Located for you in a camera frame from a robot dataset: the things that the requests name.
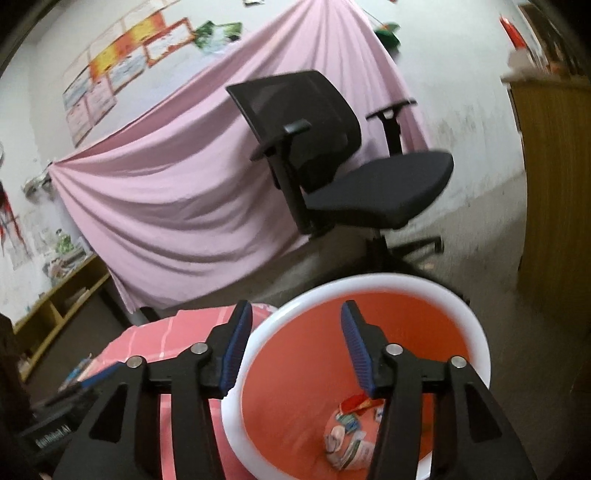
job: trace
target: black office chair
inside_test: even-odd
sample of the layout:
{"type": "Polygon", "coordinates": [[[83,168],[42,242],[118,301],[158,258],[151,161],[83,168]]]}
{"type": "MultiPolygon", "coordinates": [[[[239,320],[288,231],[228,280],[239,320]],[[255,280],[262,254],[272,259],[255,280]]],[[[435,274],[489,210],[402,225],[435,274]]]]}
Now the black office chair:
{"type": "Polygon", "coordinates": [[[337,168],[361,146],[361,129],[353,110],[320,72],[276,75],[226,90],[259,141],[251,161],[267,158],[275,186],[282,190],[300,233],[321,236],[335,225],[372,228],[376,235],[367,241],[367,262],[356,273],[405,273],[441,284],[403,260],[430,245],[442,253],[441,237],[388,248],[378,230],[404,227],[435,201],[452,176],[453,158],[448,152],[402,155],[397,115],[416,101],[405,100],[368,115],[367,119],[382,121],[390,157],[334,180],[337,168]]]}

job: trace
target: mesh backrest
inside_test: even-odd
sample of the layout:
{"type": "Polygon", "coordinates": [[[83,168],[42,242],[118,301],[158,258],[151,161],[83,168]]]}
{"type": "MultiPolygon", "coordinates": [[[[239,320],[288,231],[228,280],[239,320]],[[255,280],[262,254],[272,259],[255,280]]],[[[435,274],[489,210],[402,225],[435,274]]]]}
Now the mesh backrest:
{"type": "Polygon", "coordinates": [[[302,188],[330,183],[337,168],[361,146],[359,122],[339,91],[315,70],[276,75],[226,88],[259,141],[305,119],[310,130],[295,137],[290,163],[302,188]]]}

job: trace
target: orange bucket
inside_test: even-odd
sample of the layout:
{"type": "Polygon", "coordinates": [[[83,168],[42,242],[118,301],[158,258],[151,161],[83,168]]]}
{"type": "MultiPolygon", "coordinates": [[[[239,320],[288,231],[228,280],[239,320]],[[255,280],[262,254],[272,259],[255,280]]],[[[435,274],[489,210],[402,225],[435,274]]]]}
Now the orange bucket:
{"type": "MultiPolygon", "coordinates": [[[[365,480],[367,470],[333,469],[324,428],[339,403],[361,392],[340,327],[340,308],[355,300],[368,323],[414,355],[470,361],[491,377],[488,344],[470,308],[438,284],[399,274],[344,278],[297,297],[253,332],[222,421],[238,459],[259,480],[365,480]]],[[[423,396],[417,479],[428,478],[433,399],[423,396]]]]}

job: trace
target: metal screw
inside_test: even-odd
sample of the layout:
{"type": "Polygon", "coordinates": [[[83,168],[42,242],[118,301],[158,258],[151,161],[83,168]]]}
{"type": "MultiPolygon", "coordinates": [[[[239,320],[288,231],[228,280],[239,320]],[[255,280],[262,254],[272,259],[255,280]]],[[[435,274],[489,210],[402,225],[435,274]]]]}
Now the metal screw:
{"type": "Polygon", "coordinates": [[[130,367],[130,368],[138,368],[142,362],[144,361],[143,358],[141,358],[138,355],[134,355],[134,356],[130,356],[127,361],[125,362],[125,364],[130,367]]]}
{"type": "Polygon", "coordinates": [[[402,352],[404,352],[404,348],[402,348],[397,343],[390,343],[389,345],[386,346],[386,351],[390,355],[397,356],[397,355],[400,355],[402,352]]]}
{"type": "Polygon", "coordinates": [[[462,356],[455,356],[452,358],[452,365],[456,368],[464,368],[467,364],[468,362],[466,362],[466,359],[462,356]]]}
{"type": "Polygon", "coordinates": [[[194,343],[191,345],[191,351],[196,355],[201,355],[202,353],[207,352],[207,344],[203,342],[194,343]]]}

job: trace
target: pink cloth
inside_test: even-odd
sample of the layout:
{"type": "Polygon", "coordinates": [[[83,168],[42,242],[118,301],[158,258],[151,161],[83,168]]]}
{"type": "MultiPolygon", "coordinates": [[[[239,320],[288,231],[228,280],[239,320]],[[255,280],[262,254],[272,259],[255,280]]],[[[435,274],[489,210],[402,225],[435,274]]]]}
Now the pink cloth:
{"type": "MultiPolygon", "coordinates": [[[[173,358],[196,342],[204,342],[213,327],[230,319],[233,306],[204,310],[181,310],[176,316],[127,329],[113,340],[93,361],[84,377],[103,370],[115,362],[125,362],[130,356],[141,355],[148,362],[173,358]]],[[[252,306],[252,326],[258,327],[275,307],[264,304],[252,306]]],[[[217,448],[222,458],[226,478],[229,480],[255,480],[242,466],[226,438],[222,426],[219,400],[210,400],[213,428],[217,448]]],[[[163,480],[175,480],[173,437],[170,423],[170,395],[162,395],[160,401],[160,456],[163,480]]]]}
{"type": "MultiPolygon", "coordinates": [[[[68,211],[109,267],[131,311],[169,307],[243,278],[303,244],[256,140],[224,87],[316,69],[360,119],[347,168],[387,155],[365,115],[409,97],[352,0],[301,0],[127,127],[50,167],[68,211]]],[[[417,111],[400,117],[408,150],[427,141],[417,111]]]]}

